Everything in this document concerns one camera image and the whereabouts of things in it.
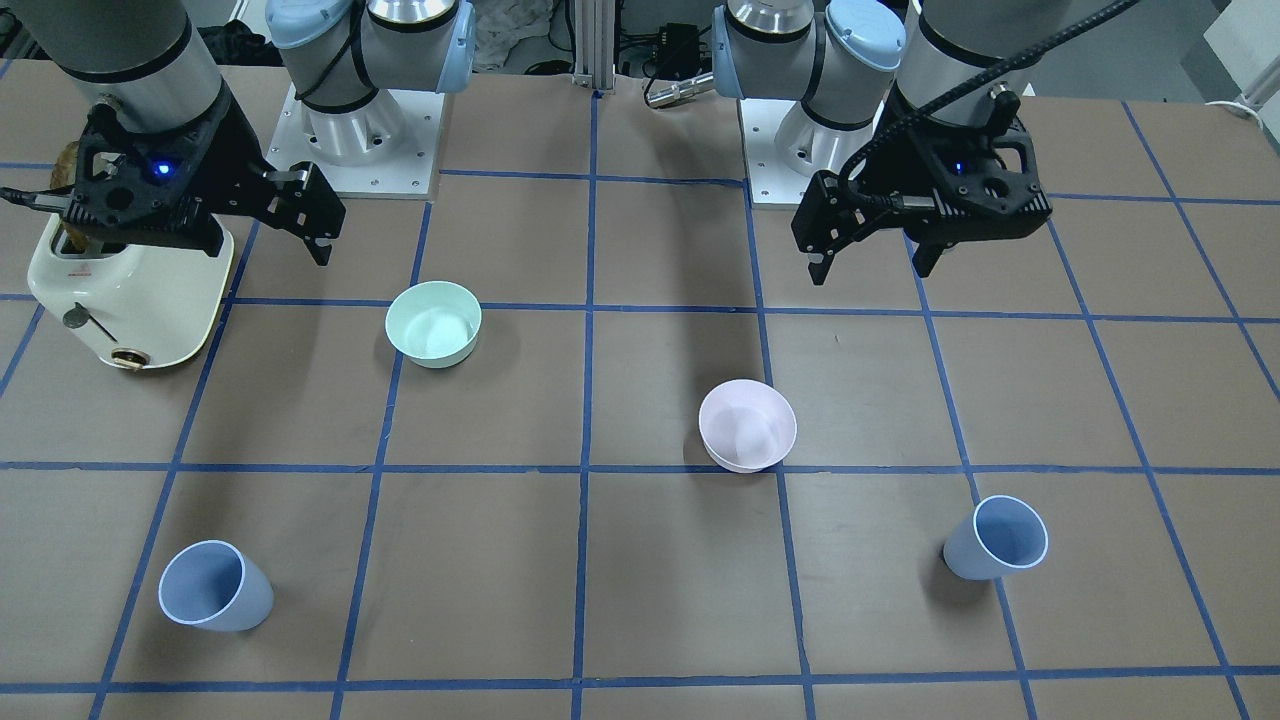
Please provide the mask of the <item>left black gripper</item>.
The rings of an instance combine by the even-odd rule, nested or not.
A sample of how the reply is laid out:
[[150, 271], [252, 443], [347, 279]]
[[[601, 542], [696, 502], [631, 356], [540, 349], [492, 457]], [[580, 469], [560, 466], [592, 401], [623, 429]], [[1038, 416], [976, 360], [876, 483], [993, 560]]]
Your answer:
[[824, 286], [837, 252], [878, 231], [902, 229], [911, 266], [925, 279], [960, 243], [1020, 240], [1052, 214], [1034, 145], [1011, 90], [993, 96], [977, 128], [923, 117], [873, 149], [850, 177], [818, 170], [791, 220], [814, 286]]

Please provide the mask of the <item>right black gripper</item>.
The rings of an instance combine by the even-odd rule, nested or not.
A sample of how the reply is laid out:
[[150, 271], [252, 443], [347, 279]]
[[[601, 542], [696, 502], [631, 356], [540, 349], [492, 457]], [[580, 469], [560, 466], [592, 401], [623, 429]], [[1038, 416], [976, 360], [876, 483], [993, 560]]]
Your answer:
[[311, 161], [278, 170], [262, 156], [241, 105], [221, 86], [195, 119], [156, 133], [127, 129], [122, 100], [92, 104], [72, 184], [3, 188], [3, 199], [109, 243], [218, 251], [218, 215], [252, 217], [302, 238], [326, 266], [346, 206]]

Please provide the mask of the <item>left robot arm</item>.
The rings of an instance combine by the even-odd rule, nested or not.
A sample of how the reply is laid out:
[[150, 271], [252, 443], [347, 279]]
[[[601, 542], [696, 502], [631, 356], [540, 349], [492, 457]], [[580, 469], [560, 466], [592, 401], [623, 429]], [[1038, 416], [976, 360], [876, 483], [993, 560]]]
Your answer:
[[1050, 219], [1020, 122], [1027, 67], [928, 104], [1062, 28], [1064, 1], [924, 1], [913, 26], [881, 1], [727, 1], [710, 51], [726, 97], [796, 102], [791, 143], [809, 181], [791, 231], [823, 284], [877, 231], [914, 242], [932, 273], [959, 243], [1020, 240]]

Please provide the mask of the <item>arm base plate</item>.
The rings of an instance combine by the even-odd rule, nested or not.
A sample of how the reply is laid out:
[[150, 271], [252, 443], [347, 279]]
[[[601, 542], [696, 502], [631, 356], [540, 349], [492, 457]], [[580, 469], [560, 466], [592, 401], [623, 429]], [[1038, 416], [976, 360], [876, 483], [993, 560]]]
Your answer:
[[381, 90], [364, 108], [325, 114], [294, 99], [291, 86], [265, 155], [280, 170], [314, 163], [343, 199], [430, 201], [449, 100]]
[[796, 209], [814, 172], [838, 170], [874, 135], [883, 109], [881, 102], [868, 126], [840, 131], [818, 124], [797, 101], [741, 100], [742, 152], [753, 205]]

